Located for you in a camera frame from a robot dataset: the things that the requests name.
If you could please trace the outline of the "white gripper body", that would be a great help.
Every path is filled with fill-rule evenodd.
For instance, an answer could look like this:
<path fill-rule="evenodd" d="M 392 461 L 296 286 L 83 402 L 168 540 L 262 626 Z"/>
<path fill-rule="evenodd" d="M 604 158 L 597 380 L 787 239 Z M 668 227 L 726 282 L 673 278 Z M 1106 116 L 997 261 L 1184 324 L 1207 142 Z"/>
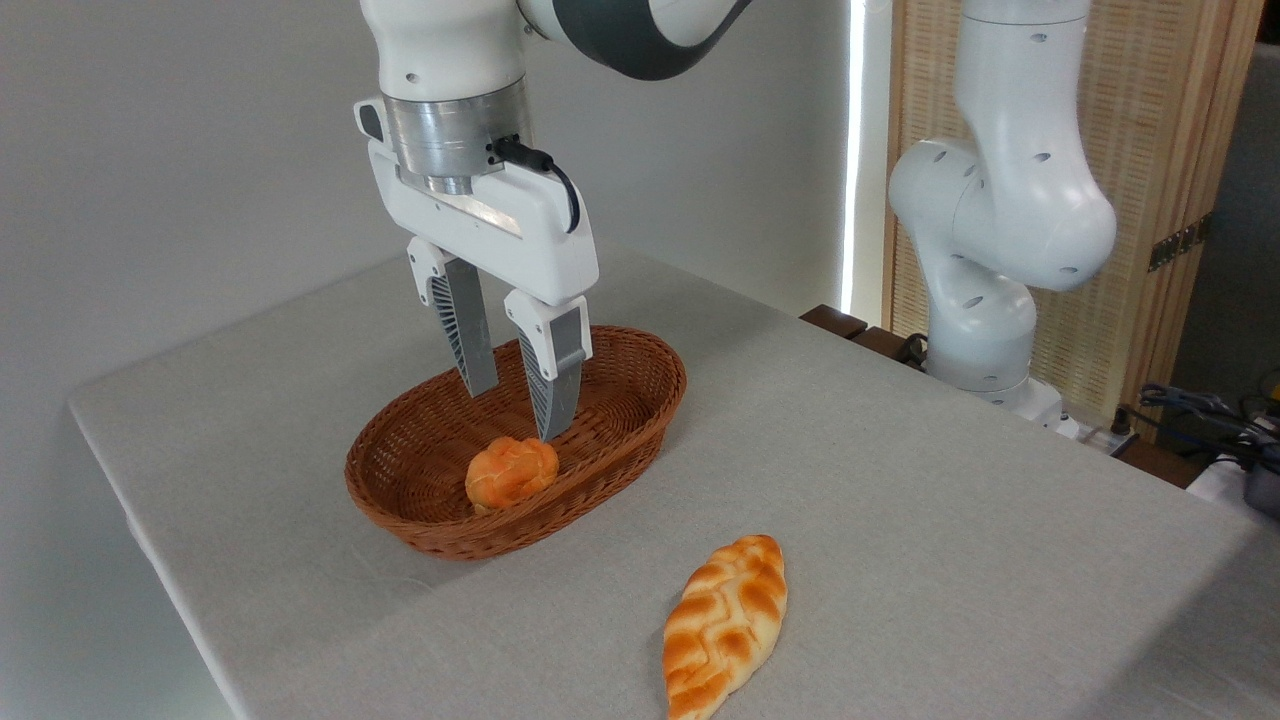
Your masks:
<path fill-rule="evenodd" d="M 369 141 L 381 200 L 394 223 L 548 305 L 585 293 L 599 278 L 588 214 L 575 232 L 559 179 L 507 167 L 472 181 L 470 195 L 406 183 L 396 155 Z"/>

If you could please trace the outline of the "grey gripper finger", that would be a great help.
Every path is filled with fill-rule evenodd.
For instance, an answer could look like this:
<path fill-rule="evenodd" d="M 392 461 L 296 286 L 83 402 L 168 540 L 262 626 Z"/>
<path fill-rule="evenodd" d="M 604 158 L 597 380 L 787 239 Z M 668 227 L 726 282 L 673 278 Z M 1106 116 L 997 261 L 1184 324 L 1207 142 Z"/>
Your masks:
<path fill-rule="evenodd" d="M 518 328 L 524 370 L 540 441 L 566 432 L 575 418 L 582 365 L 593 356 L 586 300 L 547 305 L 521 290 L 504 300 Z"/>
<path fill-rule="evenodd" d="M 421 237 L 410 241 L 407 254 L 416 292 L 435 311 L 468 393 L 495 388 L 499 377 L 477 268 Z"/>

